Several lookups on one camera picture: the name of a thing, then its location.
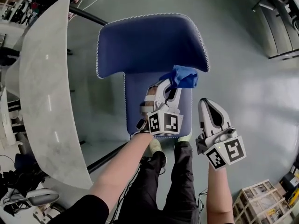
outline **hand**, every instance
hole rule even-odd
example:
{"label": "hand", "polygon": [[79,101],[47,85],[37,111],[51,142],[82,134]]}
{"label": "hand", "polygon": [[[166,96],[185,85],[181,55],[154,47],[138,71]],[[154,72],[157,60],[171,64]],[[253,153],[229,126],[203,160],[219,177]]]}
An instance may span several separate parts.
{"label": "hand", "polygon": [[[151,87],[146,95],[155,95],[157,91],[157,86]],[[154,101],[145,101],[144,106],[154,106]],[[148,121],[148,117],[146,113],[142,113],[142,116],[145,118],[145,120]]]}

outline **blue chair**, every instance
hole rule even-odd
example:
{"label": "blue chair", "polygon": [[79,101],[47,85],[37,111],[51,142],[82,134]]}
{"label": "blue chair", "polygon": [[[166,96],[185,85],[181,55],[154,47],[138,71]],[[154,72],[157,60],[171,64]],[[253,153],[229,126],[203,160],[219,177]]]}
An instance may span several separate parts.
{"label": "blue chair", "polygon": [[[127,131],[137,131],[140,103],[147,89],[170,72],[174,65],[209,72],[202,38],[193,21],[182,14],[155,14],[111,22],[99,33],[99,78],[124,72]],[[192,90],[183,89],[178,106],[184,116],[179,135],[187,136],[192,125]]]}

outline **chair backrest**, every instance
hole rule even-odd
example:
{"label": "chair backrest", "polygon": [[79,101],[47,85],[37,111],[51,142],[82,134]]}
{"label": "chair backrest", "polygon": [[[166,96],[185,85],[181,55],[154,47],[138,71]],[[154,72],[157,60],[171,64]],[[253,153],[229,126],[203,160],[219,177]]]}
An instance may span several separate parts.
{"label": "chair backrest", "polygon": [[182,65],[209,72],[202,38],[182,14],[156,14],[111,22],[101,29],[97,75],[167,72]]}

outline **black cable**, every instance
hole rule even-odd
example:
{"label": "black cable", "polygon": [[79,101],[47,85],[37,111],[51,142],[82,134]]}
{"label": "black cable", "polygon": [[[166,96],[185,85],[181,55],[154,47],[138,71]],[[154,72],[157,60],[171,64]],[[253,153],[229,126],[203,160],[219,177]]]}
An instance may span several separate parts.
{"label": "black cable", "polygon": [[[163,168],[164,168],[164,167],[163,167]],[[159,174],[159,176],[160,176],[160,175],[162,175],[162,174],[164,174],[165,172],[166,172],[166,169],[164,168],[164,172],[163,172],[163,173],[161,173],[161,174]]]}
{"label": "black cable", "polygon": [[139,166],[137,172],[135,173],[135,175],[133,176],[132,180],[129,182],[129,184],[127,185],[127,187],[123,190],[123,192],[121,193],[120,197],[118,198],[118,202],[117,202],[117,206],[116,206],[115,212],[114,212],[114,214],[113,214],[113,216],[112,216],[111,221],[110,221],[109,224],[112,224],[112,223],[114,222],[114,220],[115,220],[115,218],[116,218],[116,215],[117,215],[117,212],[118,212],[118,209],[119,209],[119,206],[121,205],[121,202],[122,202],[123,199],[125,198],[125,196],[126,196],[128,190],[129,190],[129,188],[132,186],[133,181],[135,180],[137,174],[139,173],[139,171],[140,171],[140,166]]}
{"label": "black cable", "polygon": [[199,210],[199,223],[201,224],[201,219],[200,219],[200,215],[201,215],[201,213],[202,213],[202,211],[203,211],[203,209],[205,208],[205,206],[204,206],[204,204],[203,204],[203,202],[202,202],[202,200],[201,200],[201,198],[200,198],[200,196],[206,196],[207,195],[207,188],[205,189],[205,190],[203,190],[202,192],[200,192],[199,193],[199,195],[198,195],[198,201],[197,201],[197,207],[199,207],[199,202],[200,202],[200,210]]}
{"label": "black cable", "polygon": [[21,173],[21,174],[19,175],[18,180],[17,180],[15,183],[9,183],[9,182],[8,182],[7,184],[8,184],[8,185],[16,185],[16,184],[18,183],[20,177],[21,177],[23,174],[25,174],[25,173]]}
{"label": "black cable", "polygon": [[8,157],[8,156],[6,156],[6,155],[4,155],[4,154],[0,154],[0,156],[7,157],[7,158],[9,158],[9,159],[14,163],[14,161],[13,161],[10,157]]}
{"label": "black cable", "polygon": [[11,198],[12,198],[12,196],[13,196],[15,190],[16,190],[16,189],[14,189],[13,192],[11,193],[11,195],[10,195],[10,197],[9,197],[9,202],[11,201]]}

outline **chair seat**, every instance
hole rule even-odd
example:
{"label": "chair seat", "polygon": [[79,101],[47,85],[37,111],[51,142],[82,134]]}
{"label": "chair seat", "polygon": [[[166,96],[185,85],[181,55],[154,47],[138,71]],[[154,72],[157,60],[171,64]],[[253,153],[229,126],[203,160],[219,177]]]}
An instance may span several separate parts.
{"label": "chair seat", "polygon": [[[137,131],[136,124],[142,118],[140,114],[140,103],[150,85],[154,84],[159,78],[167,72],[155,73],[126,73],[125,74],[125,97],[127,113],[127,131],[133,134]],[[187,136],[191,131],[192,124],[192,90],[182,89],[180,102],[178,105],[180,114],[184,116],[181,131],[179,135],[170,137]]]}

